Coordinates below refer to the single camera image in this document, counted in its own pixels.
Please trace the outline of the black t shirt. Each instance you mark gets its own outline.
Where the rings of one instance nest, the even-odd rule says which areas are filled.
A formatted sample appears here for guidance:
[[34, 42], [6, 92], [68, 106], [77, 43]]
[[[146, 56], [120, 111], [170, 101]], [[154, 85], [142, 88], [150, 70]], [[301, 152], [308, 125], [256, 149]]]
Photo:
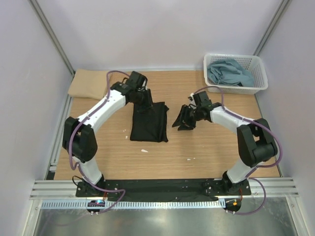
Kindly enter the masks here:
[[152, 108], [140, 112], [140, 106], [133, 106], [131, 141], [168, 142], [167, 111], [165, 102], [153, 103]]

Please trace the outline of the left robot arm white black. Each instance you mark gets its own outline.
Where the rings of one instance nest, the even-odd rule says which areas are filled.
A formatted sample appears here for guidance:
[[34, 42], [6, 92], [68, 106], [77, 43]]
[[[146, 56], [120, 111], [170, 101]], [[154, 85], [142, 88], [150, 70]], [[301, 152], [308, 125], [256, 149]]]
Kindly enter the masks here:
[[68, 153], [72, 170], [78, 169], [88, 183], [87, 191], [98, 197], [104, 192], [104, 176], [96, 162], [96, 133], [103, 124], [126, 104], [139, 105], [143, 110], [153, 106], [146, 83], [116, 82], [90, 110], [64, 123], [62, 146]]

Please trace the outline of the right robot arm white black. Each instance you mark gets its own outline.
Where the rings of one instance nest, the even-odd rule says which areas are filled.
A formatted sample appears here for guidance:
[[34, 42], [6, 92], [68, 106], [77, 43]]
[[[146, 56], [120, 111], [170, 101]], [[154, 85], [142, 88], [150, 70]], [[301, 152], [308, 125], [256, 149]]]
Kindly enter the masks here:
[[179, 131], [193, 130], [196, 122], [206, 120], [219, 124], [237, 135], [240, 160], [225, 171], [219, 184], [209, 184], [208, 194], [214, 195], [215, 187], [224, 195], [236, 195], [246, 184], [247, 178], [258, 166], [278, 153], [275, 138], [268, 122], [249, 119], [231, 112], [221, 103], [212, 105], [183, 105], [173, 127]]

